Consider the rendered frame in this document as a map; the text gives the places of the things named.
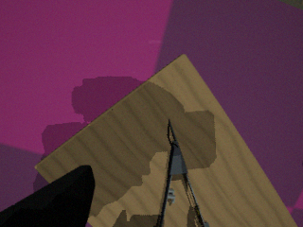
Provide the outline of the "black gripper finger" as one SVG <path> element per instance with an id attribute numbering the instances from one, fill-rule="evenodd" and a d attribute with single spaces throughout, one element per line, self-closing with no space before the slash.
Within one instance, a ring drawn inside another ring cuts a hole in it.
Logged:
<path id="1" fill-rule="evenodd" d="M 0 227 L 84 227 L 95 189 L 91 166 L 76 167 L 3 209 Z"/>

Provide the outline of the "wooden board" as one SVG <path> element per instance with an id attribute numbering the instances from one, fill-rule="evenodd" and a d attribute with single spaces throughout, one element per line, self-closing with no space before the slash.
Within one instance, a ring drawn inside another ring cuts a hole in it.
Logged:
<path id="1" fill-rule="evenodd" d="M 87 222 L 92 227 L 159 227 L 175 140 L 171 129 L 189 181 L 186 173 L 171 174 L 175 200 L 167 200 L 162 227 L 205 227 L 206 222 L 209 227 L 298 227 L 186 54 L 141 82 L 34 169 L 50 184 L 76 167 L 91 166 L 96 189 Z"/>

